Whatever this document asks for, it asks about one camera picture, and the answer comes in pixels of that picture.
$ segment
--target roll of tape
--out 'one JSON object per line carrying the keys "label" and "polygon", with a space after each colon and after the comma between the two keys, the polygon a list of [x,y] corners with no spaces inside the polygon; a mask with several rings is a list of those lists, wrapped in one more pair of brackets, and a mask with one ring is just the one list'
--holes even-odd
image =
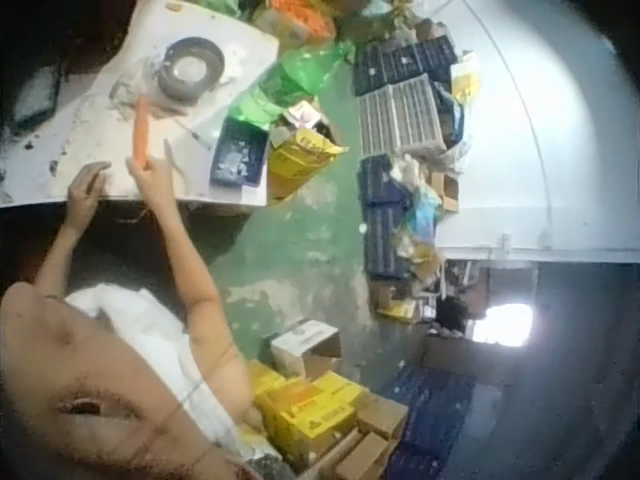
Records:
{"label": "roll of tape", "polygon": [[195,103],[220,80],[224,54],[210,40],[187,37],[167,48],[158,72],[165,95],[179,102]]}

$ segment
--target orange item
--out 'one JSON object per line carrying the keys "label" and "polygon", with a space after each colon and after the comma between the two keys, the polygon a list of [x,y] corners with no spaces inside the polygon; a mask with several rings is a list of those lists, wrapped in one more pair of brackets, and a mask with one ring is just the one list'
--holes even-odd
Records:
{"label": "orange item", "polygon": [[146,168],[149,164],[147,145],[149,144],[149,102],[140,95],[136,103],[136,119],[133,125],[133,161]]}
{"label": "orange item", "polygon": [[327,19],[305,0],[271,0],[271,7],[286,13],[307,27],[315,37],[331,37]]}

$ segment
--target hand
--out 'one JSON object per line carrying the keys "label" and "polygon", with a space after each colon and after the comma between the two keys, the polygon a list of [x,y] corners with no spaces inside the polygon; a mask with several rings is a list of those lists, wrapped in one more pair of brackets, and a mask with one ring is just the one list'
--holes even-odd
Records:
{"label": "hand", "polygon": [[108,162],[89,163],[82,167],[71,182],[67,198],[67,217],[64,225],[79,238],[91,223],[98,208],[107,177],[102,173],[111,166]]}
{"label": "hand", "polygon": [[[165,150],[167,158],[171,158],[171,150],[166,142]],[[173,193],[173,173],[169,160],[150,158],[146,168],[130,160],[127,162],[127,167],[138,185],[142,199],[159,220],[178,213],[178,205]]]}

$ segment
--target white wall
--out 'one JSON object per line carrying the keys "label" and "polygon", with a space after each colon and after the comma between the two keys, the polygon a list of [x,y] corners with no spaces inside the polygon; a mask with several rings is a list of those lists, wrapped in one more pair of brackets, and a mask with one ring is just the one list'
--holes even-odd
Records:
{"label": "white wall", "polygon": [[551,0],[453,0],[436,18],[482,62],[443,253],[640,262],[638,97],[599,33]]}

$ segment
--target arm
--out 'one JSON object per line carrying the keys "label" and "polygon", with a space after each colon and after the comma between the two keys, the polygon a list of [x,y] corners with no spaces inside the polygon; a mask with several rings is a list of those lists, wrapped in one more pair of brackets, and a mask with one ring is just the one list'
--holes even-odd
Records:
{"label": "arm", "polygon": [[162,231],[176,289],[187,308],[196,364],[220,403],[238,420],[252,400],[246,364],[231,336],[218,289],[180,218],[171,166],[158,160],[146,169],[135,162],[128,165]]}
{"label": "arm", "polygon": [[104,162],[85,165],[69,186],[67,216],[35,279],[43,295],[65,296],[73,250],[96,212],[106,180],[101,172],[108,167]]}

